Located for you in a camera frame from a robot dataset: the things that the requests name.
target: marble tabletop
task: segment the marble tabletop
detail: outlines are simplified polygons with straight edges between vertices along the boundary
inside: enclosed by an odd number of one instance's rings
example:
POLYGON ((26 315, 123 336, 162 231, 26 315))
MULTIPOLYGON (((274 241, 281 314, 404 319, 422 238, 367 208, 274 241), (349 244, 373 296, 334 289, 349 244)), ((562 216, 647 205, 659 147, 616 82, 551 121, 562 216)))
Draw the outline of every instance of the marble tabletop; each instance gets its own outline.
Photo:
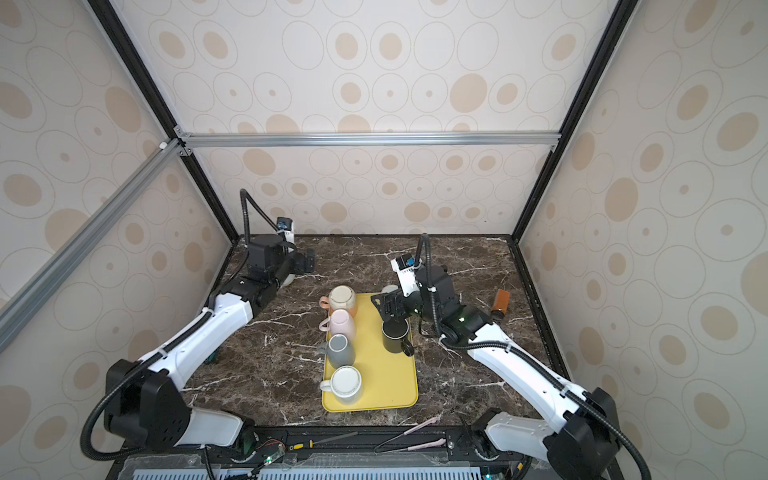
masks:
MULTIPOLYGON (((419 401, 403 409, 329 413, 320 398, 325 339, 317 326, 325 310, 318 299, 346 284, 358 293, 397 283, 389 259, 413 253, 418 237, 298 237, 316 251, 315 273, 297 277, 248 325, 235 332, 210 365, 202 365, 183 390, 190 406, 248 416, 257 425, 409 425, 442 415, 440 424, 473 422, 487 408, 540 418, 533 407, 490 369, 465 353, 444 350, 417 333, 411 318, 419 401)), ((238 248, 229 271, 243 258, 238 248)), ((446 265, 462 302, 488 311, 496 290, 511 292, 502 329, 547 364, 507 243, 502 238, 433 237, 432 259, 446 265)))

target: cup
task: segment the cup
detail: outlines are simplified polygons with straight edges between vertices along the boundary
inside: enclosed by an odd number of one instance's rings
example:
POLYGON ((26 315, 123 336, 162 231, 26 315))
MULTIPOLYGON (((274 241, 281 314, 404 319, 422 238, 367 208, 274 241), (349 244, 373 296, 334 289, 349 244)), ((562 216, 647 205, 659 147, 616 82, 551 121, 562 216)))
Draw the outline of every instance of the cup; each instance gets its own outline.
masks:
POLYGON ((355 362, 355 349, 352 343, 341 333, 317 347, 317 352, 328 357, 333 368, 338 369, 355 362))
POLYGON ((328 296, 320 297, 320 306, 329 313, 335 310, 346 310, 351 316, 357 315, 357 294, 352 287, 339 285, 328 296))
POLYGON ((387 320, 382 324, 382 338, 384 348, 391 353, 405 353, 406 356, 413 356, 414 349, 408 334, 411 326, 407 320, 387 320))
POLYGON ((355 339, 357 329, 355 320, 346 310, 336 310, 331 316, 320 322, 318 327, 321 332, 331 332, 331 335, 341 333, 346 336, 350 342, 355 339))
POLYGON ((355 367, 343 366, 331 375, 331 380, 320 382, 320 389, 331 392, 339 403, 352 405, 362 396, 362 376, 355 367))

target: black mug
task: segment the black mug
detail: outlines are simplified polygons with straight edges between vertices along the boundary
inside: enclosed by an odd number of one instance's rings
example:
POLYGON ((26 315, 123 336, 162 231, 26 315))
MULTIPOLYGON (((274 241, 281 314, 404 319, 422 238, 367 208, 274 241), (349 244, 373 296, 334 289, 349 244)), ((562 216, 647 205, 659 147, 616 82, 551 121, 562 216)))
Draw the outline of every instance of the black mug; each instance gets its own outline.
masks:
POLYGON ((410 331, 411 326, 408 324, 408 320, 387 320, 382 324, 384 348, 391 353, 402 352, 406 356, 413 356, 413 345, 408 340, 410 331))

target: mug handle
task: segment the mug handle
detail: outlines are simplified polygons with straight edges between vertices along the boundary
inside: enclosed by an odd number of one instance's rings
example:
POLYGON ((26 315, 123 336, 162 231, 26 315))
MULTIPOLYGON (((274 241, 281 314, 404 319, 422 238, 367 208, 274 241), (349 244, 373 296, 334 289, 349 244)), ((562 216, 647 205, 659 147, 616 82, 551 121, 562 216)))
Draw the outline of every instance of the mug handle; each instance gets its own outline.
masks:
POLYGON ((402 347, 402 352, 405 353, 406 356, 413 356, 415 353, 413 344, 407 338, 402 339, 400 346, 402 347))

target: patterned wallpaper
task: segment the patterned wallpaper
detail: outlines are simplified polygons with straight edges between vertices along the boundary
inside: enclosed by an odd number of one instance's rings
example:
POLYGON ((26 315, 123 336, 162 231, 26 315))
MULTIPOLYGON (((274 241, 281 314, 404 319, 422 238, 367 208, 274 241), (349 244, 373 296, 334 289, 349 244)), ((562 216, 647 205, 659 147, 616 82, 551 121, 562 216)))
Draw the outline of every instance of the patterned wallpaper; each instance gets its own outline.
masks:
POLYGON ((0 308, 164 135, 74 0, 0 3, 0 308))
MULTIPOLYGON (((299 233, 509 233, 547 145, 196 149, 242 231, 240 188, 299 233)), ((251 231, 268 232, 255 213, 251 231)))
POLYGON ((558 130, 615 0, 113 0, 187 131, 558 130))
MULTIPOLYGON (((104 375, 173 336, 199 312, 229 241, 174 161, 0 353, 0 478, 101 480, 80 453, 104 375)), ((122 439, 98 423, 94 445, 122 439)))
POLYGON ((768 471, 766 46, 768 2, 646 2, 523 239, 656 480, 768 471))

